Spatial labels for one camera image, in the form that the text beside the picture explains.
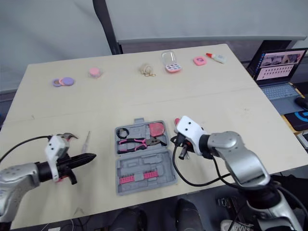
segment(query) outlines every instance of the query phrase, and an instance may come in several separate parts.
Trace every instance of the open tool case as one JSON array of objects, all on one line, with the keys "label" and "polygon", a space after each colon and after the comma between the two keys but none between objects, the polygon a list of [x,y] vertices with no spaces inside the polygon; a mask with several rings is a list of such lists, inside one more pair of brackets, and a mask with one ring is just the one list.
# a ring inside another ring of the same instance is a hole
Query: open tool case
[{"label": "open tool case", "polygon": [[[154,138],[150,136],[151,123],[162,123],[163,121],[144,122],[143,118],[135,119],[133,125],[122,126],[129,131],[126,139],[130,138]],[[120,158],[116,161],[116,192],[118,195],[155,189],[177,182],[173,170],[171,152],[160,143],[147,146],[144,150],[136,150],[125,154],[118,154],[119,150],[136,148],[140,143],[119,144],[124,139],[119,138],[115,132],[115,150]],[[155,137],[163,143],[169,143],[166,129],[161,136]]]}]

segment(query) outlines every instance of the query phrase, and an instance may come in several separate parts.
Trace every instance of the screwdriver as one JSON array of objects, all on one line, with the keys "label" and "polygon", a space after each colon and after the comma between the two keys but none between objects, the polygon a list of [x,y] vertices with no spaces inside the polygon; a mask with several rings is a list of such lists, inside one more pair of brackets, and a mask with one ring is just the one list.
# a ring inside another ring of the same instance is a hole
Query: screwdriver
[{"label": "screwdriver", "polygon": [[90,139],[90,131],[88,132],[86,141],[85,141],[85,143],[84,143],[83,146],[82,146],[81,153],[86,153],[86,152],[87,152],[87,150],[88,150],[88,144],[89,144],[89,139]]}]

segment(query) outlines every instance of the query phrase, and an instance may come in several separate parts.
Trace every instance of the laptop screen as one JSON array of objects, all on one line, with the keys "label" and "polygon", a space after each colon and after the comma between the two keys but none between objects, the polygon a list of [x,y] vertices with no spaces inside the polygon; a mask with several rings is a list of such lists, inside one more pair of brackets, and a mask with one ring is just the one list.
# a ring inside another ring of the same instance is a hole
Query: laptop screen
[{"label": "laptop screen", "polygon": [[264,51],[252,77],[258,85],[288,82],[306,51],[307,48]]}]

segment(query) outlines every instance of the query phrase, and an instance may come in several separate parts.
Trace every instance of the white tube with red cap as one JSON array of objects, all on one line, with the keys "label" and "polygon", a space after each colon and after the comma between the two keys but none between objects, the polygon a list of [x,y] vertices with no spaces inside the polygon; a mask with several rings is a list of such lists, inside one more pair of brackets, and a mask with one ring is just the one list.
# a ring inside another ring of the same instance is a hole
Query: white tube with red cap
[{"label": "white tube with red cap", "polygon": [[206,55],[214,60],[216,60],[217,62],[220,62],[222,64],[224,64],[227,59],[226,57],[220,55],[220,54],[211,54],[211,53],[206,53]]}]

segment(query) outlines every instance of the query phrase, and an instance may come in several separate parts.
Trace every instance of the whiteboard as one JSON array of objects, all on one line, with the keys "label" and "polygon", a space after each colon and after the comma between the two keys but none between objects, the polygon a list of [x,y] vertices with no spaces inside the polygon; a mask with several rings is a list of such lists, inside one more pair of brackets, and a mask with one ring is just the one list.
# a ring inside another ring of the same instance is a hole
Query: whiteboard
[{"label": "whiteboard", "polygon": [[305,39],[307,0],[106,0],[119,42]]}]

